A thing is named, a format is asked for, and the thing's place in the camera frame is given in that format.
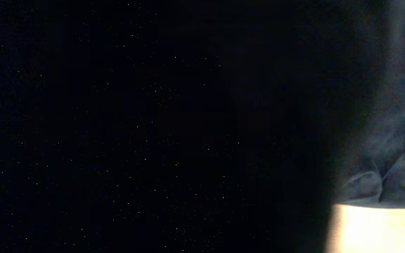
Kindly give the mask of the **navy blue shorts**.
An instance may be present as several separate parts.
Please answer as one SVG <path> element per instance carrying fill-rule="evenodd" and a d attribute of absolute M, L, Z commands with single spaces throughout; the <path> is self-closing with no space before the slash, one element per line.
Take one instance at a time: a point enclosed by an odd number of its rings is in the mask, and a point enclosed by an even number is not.
<path fill-rule="evenodd" d="M 405 209 L 405 1 L 0 1 L 0 252 L 324 252 Z"/>

